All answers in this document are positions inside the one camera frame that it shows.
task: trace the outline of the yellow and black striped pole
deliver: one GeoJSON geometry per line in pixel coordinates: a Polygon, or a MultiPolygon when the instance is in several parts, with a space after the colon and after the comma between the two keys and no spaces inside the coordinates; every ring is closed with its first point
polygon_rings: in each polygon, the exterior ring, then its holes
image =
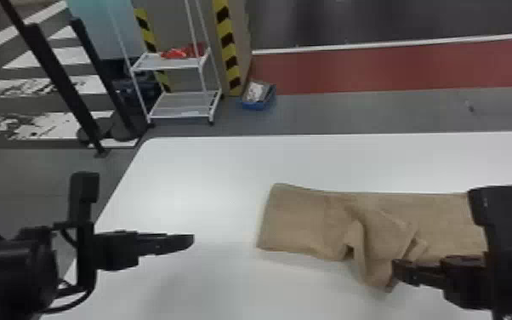
{"type": "Polygon", "coordinates": [[[222,46],[222,60],[225,63],[226,81],[230,86],[230,95],[238,96],[242,94],[242,76],[238,64],[228,0],[213,0],[213,9],[216,14],[216,30],[222,46]]]}
{"type": "MultiPolygon", "coordinates": [[[[147,47],[147,51],[150,53],[156,53],[159,50],[156,48],[155,35],[153,34],[151,25],[147,20],[147,13],[143,8],[135,8],[133,9],[135,14],[135,19],[137,20],[137,24],[139,25],[139,29],[141,30],[141,36],[143,36],[143,41],[145,42],[145,46],[147,47]]],[[[171,83],[168,81],[168,76],[165,71],[155,71],[155,78],[162,85],[162,89],[165,92],[171,92],[171,83]]]]}

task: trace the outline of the folded cloth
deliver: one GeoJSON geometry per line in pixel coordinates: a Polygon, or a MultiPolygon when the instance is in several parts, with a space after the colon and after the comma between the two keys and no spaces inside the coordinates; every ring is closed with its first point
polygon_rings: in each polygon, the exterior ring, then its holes
{"type": "Polygon", "coordinates": [[[257,246],[359,265],[370,286],[388,289],[391,261],[435,264],[486,250],[465,194],[328,192],[276,184],[257,246]]]}

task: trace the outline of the blue tray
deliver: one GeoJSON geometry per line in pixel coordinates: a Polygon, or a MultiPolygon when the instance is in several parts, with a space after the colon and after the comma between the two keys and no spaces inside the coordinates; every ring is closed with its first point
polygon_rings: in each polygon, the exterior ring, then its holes
{"type": "Polygon", "coordinates": [[[266,95],[266,99],[264,101],[243,102],[241,100],[242,108],[248,109],[248,110],[261,111],[261,110],[264,110],[266,107],[268,107],[270,105],[270,103],[274,100],[275,97],[276,97],[276,85],[273,84],[270,87],[270,92],[268,92],[268,95],[266,95]]]}

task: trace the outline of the white floor marking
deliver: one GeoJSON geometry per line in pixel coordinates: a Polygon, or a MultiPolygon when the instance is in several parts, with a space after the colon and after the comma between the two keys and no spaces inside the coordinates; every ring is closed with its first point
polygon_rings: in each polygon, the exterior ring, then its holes
{"type": "MultiPolygon", "coordinates": [[[[113,111],[91,112],[94,118],[110,117],[113,111]]],[[[76,140],[80,126],[71,112],[50,112],[41,115],[0,115],[0,139],[19,141],[76,140]]],[[[127,148],[139,141],[119,142],[113,139],[101,141],[104,147],[127,148]]]]}
{"type": "MultiPolygon", "coordinates": [[[[73,76],[71,82],[79,94],[105,94],[99,76],[73,76]]],[[[38,97],[56,92],[55,86],[45,77],[0,80],[0,98],[38,97]]]]}
{"type": "Polygon", "coordinates": [[[379,49],[379,48],[394,48],[394,47],[415,47],[415,46],[428,46],[428,45],[448,44],[448,43],[488,43],[488,42],[492,42],[492,41],[507,41],[507,40],[512,40],[512,33],[502,34],[502,35],[494,35],[494,36],[444,37],[444,38],[438,38],[438,39],[425,39],[425,40],[352,43],[352,44],[337,44],[337,45],[310,46],[310,47],[297,47],[297,48],[280,48],[280,49],[256,49],[256,50],[252,51],[252,54],[253,55],[301,54],[301,53],[316,52],[316,51],[338,51],[338,50],[379,49]]]}
{"type": "MultiPolygon", "coordinates": [[[[63,66],[72,65],[86,65],[90,64],[91,60],[85,53],[83,47],[68,47],[54,49],[55,55],[58,57],[60,64],[63,66]]],[[[40,63],[37,62],[36,57],[31,51],[19,56],[12,60],[3,69],[23,69],[39,67],[40,63]]]]}
{"type": "Polygon", "coordinates": [[[56,33],[52,37],[50,37],[50,40],[58,40],[58,39],[70,39],[73,37],[77,37],[76,33],[71,29],[71,26],[67,26],[56,33]]]}
{"type": "MultiPolygon", "coordinates": [[[[91,112],[94,118],[110,117],[113,111],[91,112]]],[[[34,117],[31,124],[15,130],[15,140],[74,140],[80,126],[71,112],[50,112],[34,117]]]]}
{"type": "MultiPolygon", "coordinates": [[[[58,3],[52,4],[51,6],[45,8],[44,10],[42,10],[36,14],[33,14],[30,17],[24,19],[24,22],[25,23],[40,23],[40,22],[58,14],[65,8],[67,8],[67,4],[65,3],[65,1],[60,1],[58,3]]],[[[13,26],[9,26],[8,28],[0,31],[0,46],[16,36],[18,36],[18,31],[13,26]]]]}

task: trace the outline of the shelf tier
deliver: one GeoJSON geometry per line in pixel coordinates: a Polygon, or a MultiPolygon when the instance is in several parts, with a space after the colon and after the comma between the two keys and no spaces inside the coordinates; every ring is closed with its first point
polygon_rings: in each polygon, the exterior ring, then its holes
{"type": "Polygon", "coordinates": [[[165,59],[157,53],[144,53],[131,67],[131,71],[161,71],[192,68],[202,69],[210,54],[210,48],[207,49],[204,56],[201,58],[189,59],[165,59]]]}
{"type": "Polygon", "coordinates": [[[153,119],[177,117],[208,117],[212,121],[214,109],[220,101],[222,91],[163,93],[151,109],[153,119]]]}

